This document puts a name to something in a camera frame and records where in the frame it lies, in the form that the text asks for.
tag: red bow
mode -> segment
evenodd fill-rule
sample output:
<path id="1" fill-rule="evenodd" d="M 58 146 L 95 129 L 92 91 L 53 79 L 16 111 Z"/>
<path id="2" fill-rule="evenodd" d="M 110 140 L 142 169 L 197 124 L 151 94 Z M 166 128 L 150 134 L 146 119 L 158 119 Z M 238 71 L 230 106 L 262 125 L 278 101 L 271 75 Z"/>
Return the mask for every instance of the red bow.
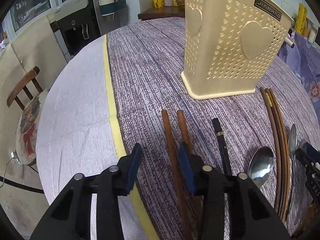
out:
<path id="1" fill-rule="evenodd" d="M 27 146 L 29 156 L 35 153 L 31 147 L 31 137 L 34 130 L 35 130 L 35 124 L 31 125 L 30 129 L 23 135 L 24 145 Z"/>

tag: wooden chopstick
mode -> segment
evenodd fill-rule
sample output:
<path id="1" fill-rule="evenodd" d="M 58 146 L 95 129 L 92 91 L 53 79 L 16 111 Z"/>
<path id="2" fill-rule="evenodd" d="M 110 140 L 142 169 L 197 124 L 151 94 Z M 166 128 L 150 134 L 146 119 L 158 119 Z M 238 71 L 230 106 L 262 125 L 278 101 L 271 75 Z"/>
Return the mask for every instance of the wooden chopstick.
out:
<path id="1" fill-rule="evenodd" d="M 281 198 L 280 198 L 280 204 L 278 208 L 278 215 L 280 218 L 282 218 L 282 213 L 283 213 L 283 206 L 284 206 L 284 201 L 285 201 L 285 194 L 286 194 L 286 188 L 287 188 L 287 168 L 286 168 L 286 158 L 285 158 L 285 146 L 284 146 L 284 138 L 282 134 L 282 128 L 281 128 L 281 123 L 280 123 L 280 118 L 278 115 L 278 112 L 275 107 L 275 102 L 273 100 L 273 97 L 271 96 L 271 93 L 268 88 L 265 89 L 265 92 L 267 93 L 268 97 L 271 100 L 271 110 L 273 114 L 273 118 L 275 119 L 276 123 L 276 129 L 277 129 L 277 135 L 279 138 L 279 146 L 280 146 L 280 159 L 281 159 Z"/>
<path id="2" fill-rule="evenodd" d="M 167 142 L 169 158 L 171 163 L 174 190 L 177 196 L 179 213 L 182 219 L 184 239 L 193 240 L 192 233 L 191 233 L 192 226 L 191 226 L 191 222 L 189 220 L 188 211 L 187 211 L 187 201 L 184 197 L 182 183 L 181 183 L 183 176 L 178 166 L 177 147 L 172 135 L 172 128 L 170 125 L 170 120 L 169 120 L 167 110 L 163 109 L 161 111 L 161 115 L 162 115 L 162 120 L 164 125 L 164 134 Z"/>
<path id="3" fill-rule="evenodd" d="M 280 198 L 281 198 L 281 155 L 280 155 L 280 146 L 279 146 L 279 138 L 276 130 L 276 124 L 275 120 L 273 118 L 272 110 L 271 110 L 271 100 L 267 96 L 268 94 L 265 92 L 263 87 L 260 87 L 260 92 L 263 98 L 263 101 L 266 105 L 270 124 L 271 124 L 271 129 L 272 129 L 272 134 L 273 134 L 273 140 L 275 143 L 275 149 L 276 149 L 276 167 L 277 167 L 277 172 L 276 172 L 276 197 L 275 197 L 275 203 L 274 203 L 274 210 L 277 212 L 279 209 L 279 203 L 280 203 Z"/>
<path id="4" fill-rule="evenodd" d="M 272 97 L 272 100 L 274 101 L 274 106 L 275 106 L 275 109 L 277 111 L 277 114 L 279 116 L 279 121 L 280 121 L 280 127 L 281 127 L 281 130 L 282 130 L 282 135 L 283 135 L 283 143 L 284 143 L 284 160 L 285 160 L 285 170 L 284 172 L 286 172 L 286 182 L 285 182 L 285 191 L 283 193 L 283 200 L 284 202 L 281 202 L 282 204 L 282 208 L 280 209 L 280 214 L 281 214 L 281 220 L 282 222 L 284 222 L 285 220 L 285 213 L 286 213 L 286 210 L 287 210 L 287 207 L 288 207 L 288 202 L 289 202 L 289 192 L 290 192 L 290 184 L 289 184 L 289 179 L 290 179 L 290 160 L 289 160 L 289 148 L 288 148 L 288 139 L 287 139 L 287 135 L 286 135 L 286 132 L 285 132 L 285 129 L 284 129 L 284 123 L 283 123 L 283 119 L 282 119 L 282 115 L 281 115 L 281 112 L 280 112 L 280 109 L 279 109 L 279 105 L 276 101 L 276 97 L 272 91 L 272 89 L 269 89 L 269 93 Z"/>
<path id="5" fill-rule="evenodd" d="M 181 136 L 182 140 L 188 145 L 189 147 L 189 152 L 192 154 L 193 149 L 192 149 L 192 144 L 187 128 L 187 123 L 186 123 L 186 118 L 184 116 L 184 113 L 182 110 L 177 111 L 177 116 L 179 120 L 179 127 L 181 131 Z M 195 197 L 191 196 L 193 206 L 195 208 L 195 214 L 196 214 L 196 221 L 197 221 L 197 228 L 199 229 L 201 225 L 201 218 L 202 218 L 202 204 L 201 204 L 201 198 L 200 197 Z"/>

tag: blue gripper pad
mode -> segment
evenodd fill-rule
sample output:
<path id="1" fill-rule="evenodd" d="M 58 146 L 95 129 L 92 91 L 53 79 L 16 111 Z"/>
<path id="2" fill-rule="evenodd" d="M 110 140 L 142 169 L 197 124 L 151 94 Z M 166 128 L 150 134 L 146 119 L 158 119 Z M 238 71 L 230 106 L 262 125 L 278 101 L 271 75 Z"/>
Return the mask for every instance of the blue gripper pad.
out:
<path id="1" fill-rule="evenodd" d="M 196 186 L 195 186 L 195 181 L 194 181 L 194 174 L 193 174 L 187 153 L 186 153 L 185 148 L 182 143 L 180 143 L 179 159 L 181 162 L 184 176 L 186 177 L 186 183 L 187 183 L 188 190 L 192 193 L 192 195 L 195 195 L 196 194 Z"/>
<path id="2" fill-rule="evenodd" d="M 306 143 L 306 154 L 314 163 L 320 163 L 320 152 L 314 149 L 309 143 Z"/>
<path id="3" fill-rule="evenodd" d="M 126 183 L 126 190 L 128 194 L 133 189 L 133 185 L 137 178 L 137 172 L 141 163 L 142 148 L 139 143 L 136 143 L 134 145 L 134 148 L 131 152 L 131 156 L 133 156 L 133 158 L 131 160 L 131 165 L 128 171 L 127 183 Z"/>

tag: chair cushion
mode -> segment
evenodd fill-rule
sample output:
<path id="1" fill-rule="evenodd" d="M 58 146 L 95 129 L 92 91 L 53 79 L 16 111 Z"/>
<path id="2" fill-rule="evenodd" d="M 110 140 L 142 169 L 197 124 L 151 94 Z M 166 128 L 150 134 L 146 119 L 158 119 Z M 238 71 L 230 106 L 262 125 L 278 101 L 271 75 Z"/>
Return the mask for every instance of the chair cushion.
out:
<path id="1" fill-rule="evenodd" d="M 44 90 L 36 95 L 23 110 L 16 134 L 16 151 L 20 161 L 25 165 L 36 163 L 36 138 L 41 110 L 48 95 Z"/>

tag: floral cloth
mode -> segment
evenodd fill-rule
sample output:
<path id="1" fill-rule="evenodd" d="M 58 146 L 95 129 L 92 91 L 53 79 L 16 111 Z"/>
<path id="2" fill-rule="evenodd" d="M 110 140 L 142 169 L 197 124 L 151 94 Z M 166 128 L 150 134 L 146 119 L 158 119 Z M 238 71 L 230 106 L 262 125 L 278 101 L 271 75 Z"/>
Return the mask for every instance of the floral cloth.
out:
<path id="1" fill-rule="evenodd" d="M 308 38 L 293 32 L 295 43 L 292 49 L 282 44 L 278 56 L 288 64 L 291 71 L 300 80 L 320 120 L 320 50 Z"/>

